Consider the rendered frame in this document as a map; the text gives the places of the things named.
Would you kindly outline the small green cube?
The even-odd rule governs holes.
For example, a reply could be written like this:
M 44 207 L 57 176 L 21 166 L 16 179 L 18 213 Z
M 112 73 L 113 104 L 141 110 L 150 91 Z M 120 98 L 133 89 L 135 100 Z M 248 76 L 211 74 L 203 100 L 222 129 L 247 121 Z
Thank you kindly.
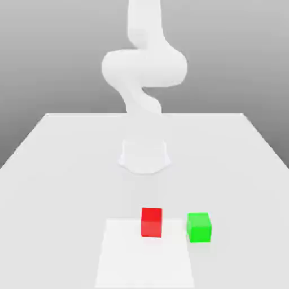
M 212 223 L 208 213 L 189 213 L 187 215 L 187 234 L 190 243 L 210 242 Z

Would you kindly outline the small red cube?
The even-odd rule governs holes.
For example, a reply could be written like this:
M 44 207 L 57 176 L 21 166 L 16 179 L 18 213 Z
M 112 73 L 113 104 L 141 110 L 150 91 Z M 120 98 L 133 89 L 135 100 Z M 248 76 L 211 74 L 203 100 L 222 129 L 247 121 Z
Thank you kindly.
M 142 208 L 141 236 L 161 238 L 163 211 L 161 208 Z

